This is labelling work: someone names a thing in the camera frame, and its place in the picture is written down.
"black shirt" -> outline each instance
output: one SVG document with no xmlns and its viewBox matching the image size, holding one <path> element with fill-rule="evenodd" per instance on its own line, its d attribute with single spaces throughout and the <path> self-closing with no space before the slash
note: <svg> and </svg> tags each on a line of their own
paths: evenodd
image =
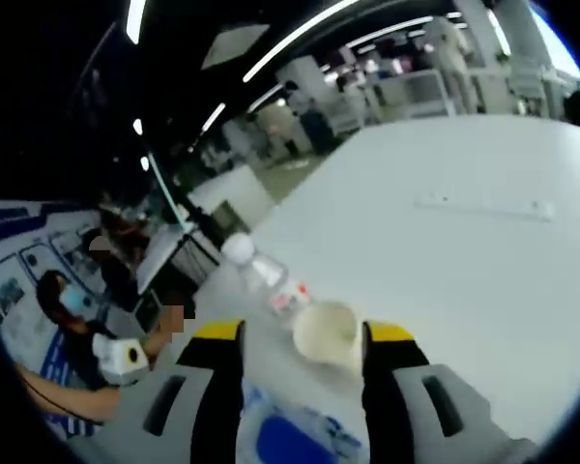
<svg viewBox="0 0 580 464">
<path fill-rule="evenodd" d="M 110 299 L 122 309 L 132 311 L 137 304 L 137 282 L 131 278 L 129 268 L 116 256 L 101 264 L 101 276 L 109 290 Z"/>
<path fill-rule="evenodd" d="M 99 321 L 90 321 L 87 325 L 88 333 L 63 331 L 65 353 L 69 365 L 77 376 L 89 390 L 95 391 L 107 387 L 107 382 L 99 372 L 99 359 L 93 353 L 93 337 L 95 334 L 103 334 L 108 338 L 116 339 L 116 335 Z"/>
</svg>

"floor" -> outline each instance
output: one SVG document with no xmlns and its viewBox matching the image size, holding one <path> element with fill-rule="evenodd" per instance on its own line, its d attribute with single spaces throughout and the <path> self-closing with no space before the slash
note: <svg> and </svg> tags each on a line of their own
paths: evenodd
<svg viewBox="0 0 580 464">
<path fill-rule="evenodd" d="M 298 160 L 289 159 L 255 174 L 275 203 L 280 203 L 325 159 L 306 154 Z"/>
</svg>

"plastic bottle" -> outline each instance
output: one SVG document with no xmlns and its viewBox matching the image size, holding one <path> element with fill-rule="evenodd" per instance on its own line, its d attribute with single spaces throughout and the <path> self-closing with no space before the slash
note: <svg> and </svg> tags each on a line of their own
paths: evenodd
<svg viewBox="0 0 580 464">
<path fill-rule="evenodd" d="M 223 256 L 236 266 L 245 289 L 292 328 L 298 310 L 311 301 L 305 284 L 272 257 L 258 251 L 249 235 L 232 235 L 221 248 Z"/>
</svg>

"face mask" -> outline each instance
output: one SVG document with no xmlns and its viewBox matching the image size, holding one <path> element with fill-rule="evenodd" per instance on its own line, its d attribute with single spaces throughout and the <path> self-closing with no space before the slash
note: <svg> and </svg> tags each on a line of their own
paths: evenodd
<svg viewBox="0 0 580 464">
<path fill-rule="evenodd" d="M 58 301 L 62 303 L 73 316 L 81 315 L 82 312 L 84 312 L 84 309 L 90 305 L 90 300 L 86 297 L 84 292 L 72 283 L 67 285 L 67 287 L 62 291 Z"/>
</svg>

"bottle cap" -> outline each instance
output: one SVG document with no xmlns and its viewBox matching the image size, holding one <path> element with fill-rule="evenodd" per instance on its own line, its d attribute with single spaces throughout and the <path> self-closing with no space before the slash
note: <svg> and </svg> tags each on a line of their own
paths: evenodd
<svg viewBox="0 0 580 464">
<path fill-rule="evenodd" d="M 248 234 L 239 232 L 225 241 L 221 254 L 237 266 L 243 266 L 255 255 L 255 245 Z"/>
</svg>

